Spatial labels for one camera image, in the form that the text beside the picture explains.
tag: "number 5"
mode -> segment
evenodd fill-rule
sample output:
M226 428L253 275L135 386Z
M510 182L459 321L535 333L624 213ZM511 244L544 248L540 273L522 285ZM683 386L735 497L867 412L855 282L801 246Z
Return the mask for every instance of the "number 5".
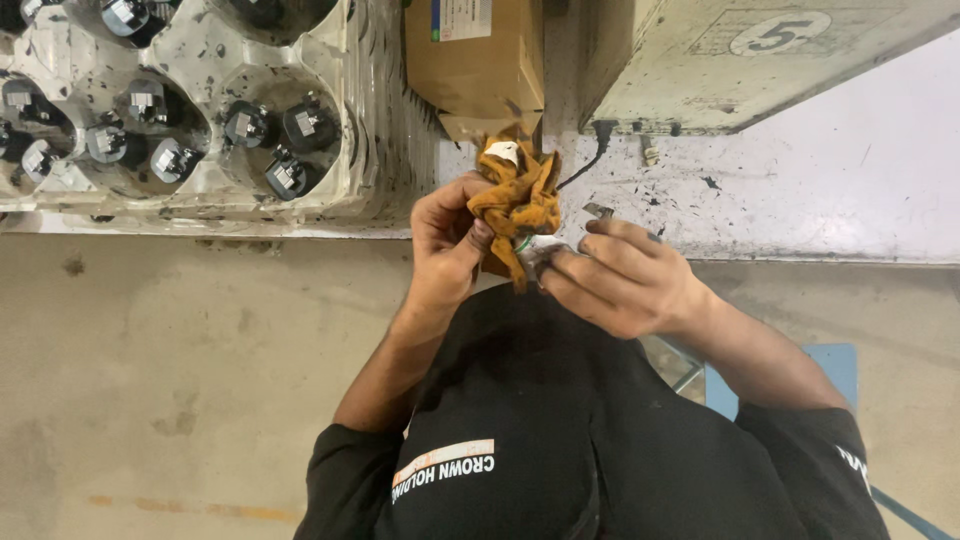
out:
M776 49L777 47L782 47L783 45L786 45L787 43L789 43L790 41L793 41L793 40L796 39L796 37L797 37L797 35L794 34L793 32L784 31L784 29L787 29L787 28L806 28L806 27L810 26L811 24L813 24L813 21L811 21L811 20L798 20L798 21L791 21L791 22L781 22L780 24L778 24L777 26L775 26L772 30L770 30L770 32L767 32L767 33L764 34L763 36L760 36L761 39L770 39L770 38L772 38L772 37L779 37L779 38L780 38L780 41L777 41L776 43L773 43L773 44L770 44L770 45L762 45L762 44L760 44L760 43L751 43L751 44L750 44L750 50L752 50L752 51L769 51L769 50L771 50L771 49Z

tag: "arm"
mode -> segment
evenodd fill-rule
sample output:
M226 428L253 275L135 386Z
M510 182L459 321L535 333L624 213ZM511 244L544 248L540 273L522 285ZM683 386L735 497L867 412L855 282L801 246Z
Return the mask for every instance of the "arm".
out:
M466 211L467 201L490 187L479 174L467 173L414 205L410 291L337 407L334 424L370 432L406 428L417 384L430 368L453 313L472 292L473 270L493 242L490 227ZM457 234L466 228L466 234Z
M807 410L846 407L812 358L780 332L727 304L649 231L593 221L579 251L555 254L542 287L616 337L674 335L708 358L746 403Z

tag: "brown box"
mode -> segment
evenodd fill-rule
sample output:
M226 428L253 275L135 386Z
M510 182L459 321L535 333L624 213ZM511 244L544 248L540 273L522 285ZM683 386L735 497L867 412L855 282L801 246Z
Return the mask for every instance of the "brown box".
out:
M451 138L508 125L504 100L540 121L541 0L413 0L405 17L407 83L448 113Z

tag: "orange cloth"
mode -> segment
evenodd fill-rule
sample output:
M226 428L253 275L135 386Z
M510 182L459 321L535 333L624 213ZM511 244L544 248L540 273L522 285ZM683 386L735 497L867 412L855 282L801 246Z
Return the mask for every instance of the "orange cloth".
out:
M515 142L518 165L500 156L487 154L496 142ZM522 124L488 136L477 152L477 170L494 183L493 187L467 203L473 215L487 222L496 233L482 268L514 281L514 291L526 292L527 277L514 253L511 239L518 235L553 234L560 228L560 200L557 179L560 154L540 154Z

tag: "black cable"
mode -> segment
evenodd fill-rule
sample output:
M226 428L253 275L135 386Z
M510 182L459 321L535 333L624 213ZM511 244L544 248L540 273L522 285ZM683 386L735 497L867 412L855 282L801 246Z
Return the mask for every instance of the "black cable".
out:
M593 158L593 160L590 161L590 163L587 163L586 165L584 165L584 168L577 171L577 174L564 180L560 185L558 185L557 186L558 191L563 189L565 185L570 184L574 180L577 180L578 178L580 178L580 175L589 171L593 165L597 164L597 161L599 161L600 158L603 158L603 155L607 153L607 148L610 147L610 136L613 135L613 128L619 125L619 123L620 122L618 122L617 120L594 120L593 121L593 124L591 125L593 126L593 130L597 134L597 155Z

